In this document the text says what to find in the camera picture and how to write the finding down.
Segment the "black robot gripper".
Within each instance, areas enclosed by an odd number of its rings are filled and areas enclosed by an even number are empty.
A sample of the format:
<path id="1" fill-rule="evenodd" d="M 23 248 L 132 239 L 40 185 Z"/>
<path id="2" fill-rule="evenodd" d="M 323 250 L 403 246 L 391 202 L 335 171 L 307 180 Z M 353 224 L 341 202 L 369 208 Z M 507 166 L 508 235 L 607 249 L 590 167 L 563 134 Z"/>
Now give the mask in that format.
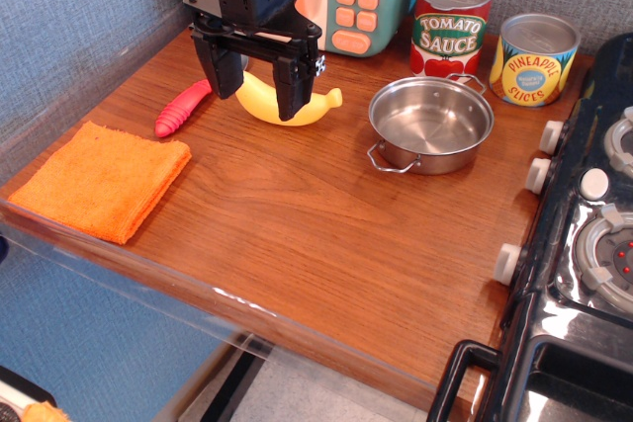
<path id="1" fill-rule="evenodd" d="M 315 79 L 324 71 L 317 41 L 321 28 L 300 14 L 297 0 L 184 0 L 194 12 L 212 18 L 226 32 L 286 38 L 306 51 L 303 56 L 278 56 L 273 61 L 278 115 L 291 120 L 311 99 Z M 232 96 L 243 83 L 241 55 L 221 37 L 194 30 L 195 51 L 212 91 L 221 99 Z"/>

